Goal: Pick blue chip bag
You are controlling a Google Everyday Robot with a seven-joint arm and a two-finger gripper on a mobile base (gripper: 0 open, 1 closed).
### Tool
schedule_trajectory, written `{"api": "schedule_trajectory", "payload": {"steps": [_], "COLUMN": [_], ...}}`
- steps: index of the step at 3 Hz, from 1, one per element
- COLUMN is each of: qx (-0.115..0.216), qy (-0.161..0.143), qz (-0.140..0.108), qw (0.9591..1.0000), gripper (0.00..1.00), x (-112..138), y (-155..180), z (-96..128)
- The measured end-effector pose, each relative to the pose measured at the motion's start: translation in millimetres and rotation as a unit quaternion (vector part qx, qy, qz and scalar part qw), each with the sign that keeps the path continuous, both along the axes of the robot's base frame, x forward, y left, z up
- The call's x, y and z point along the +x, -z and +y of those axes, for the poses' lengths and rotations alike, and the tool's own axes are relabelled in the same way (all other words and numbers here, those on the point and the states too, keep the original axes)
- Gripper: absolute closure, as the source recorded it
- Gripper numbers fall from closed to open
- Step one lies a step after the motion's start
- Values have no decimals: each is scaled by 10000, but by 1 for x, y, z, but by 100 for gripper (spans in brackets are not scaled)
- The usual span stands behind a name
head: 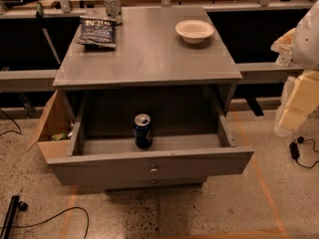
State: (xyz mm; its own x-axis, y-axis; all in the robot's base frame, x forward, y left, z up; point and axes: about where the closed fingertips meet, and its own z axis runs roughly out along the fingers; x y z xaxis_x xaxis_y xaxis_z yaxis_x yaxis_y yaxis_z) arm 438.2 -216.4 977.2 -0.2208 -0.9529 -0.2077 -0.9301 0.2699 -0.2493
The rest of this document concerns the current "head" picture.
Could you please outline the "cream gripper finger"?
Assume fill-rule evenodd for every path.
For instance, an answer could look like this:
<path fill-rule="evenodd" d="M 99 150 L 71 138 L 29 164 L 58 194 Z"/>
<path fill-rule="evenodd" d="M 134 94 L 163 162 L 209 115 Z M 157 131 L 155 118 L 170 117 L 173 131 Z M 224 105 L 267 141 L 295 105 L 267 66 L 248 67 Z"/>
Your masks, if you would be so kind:
<path fill-rule="evenodd" d="M 308 114 L 280 106 L 275 116 L 274 132 L 279 136 L 295 133 L 308 119 Z"/>

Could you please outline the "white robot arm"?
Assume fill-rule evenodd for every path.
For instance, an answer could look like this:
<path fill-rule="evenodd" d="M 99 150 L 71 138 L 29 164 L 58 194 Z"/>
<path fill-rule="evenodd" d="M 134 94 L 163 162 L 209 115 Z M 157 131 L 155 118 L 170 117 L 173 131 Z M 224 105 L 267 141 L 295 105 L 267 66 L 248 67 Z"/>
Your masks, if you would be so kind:
<path fill-rule="evenodd" d="M 316 1 L 297 26 L 277 39 L 271 50 L 303 69 L 298 78 L 284 84 L 274 131 L 286 136 L 296 132 L 319 107 L 319 1 Z"/>

